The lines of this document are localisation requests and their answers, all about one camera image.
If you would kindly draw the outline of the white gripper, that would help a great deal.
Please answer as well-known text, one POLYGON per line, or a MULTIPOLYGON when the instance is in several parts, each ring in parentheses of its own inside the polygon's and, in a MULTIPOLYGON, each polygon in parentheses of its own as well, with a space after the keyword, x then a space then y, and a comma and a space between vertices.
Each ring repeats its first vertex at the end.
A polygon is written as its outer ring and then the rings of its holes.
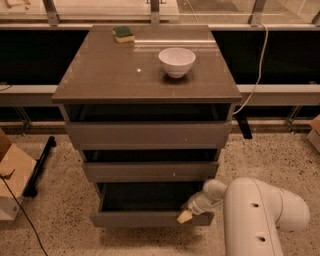
POLYGON ((192 195, 186 203, 188 210, 183 210, 177 217, 180 224, 190 221, 193 215, 201 215, 205 212, 211 212, 215 207, 223 201, 221 195, 216 195, 211 192, 197 192, 192 195))

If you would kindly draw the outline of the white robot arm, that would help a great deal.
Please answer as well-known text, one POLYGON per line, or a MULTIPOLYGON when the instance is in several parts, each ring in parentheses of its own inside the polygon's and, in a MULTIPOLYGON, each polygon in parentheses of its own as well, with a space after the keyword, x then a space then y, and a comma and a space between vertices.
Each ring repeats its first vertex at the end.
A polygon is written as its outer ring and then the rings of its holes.
POLYGON ((283 256, 279 232, 300 232, 310 222, 307 203, 295 193, 254 178, 225 185, 207 180, 183 205, 177 221, 223 207, 226 256, 283 256))

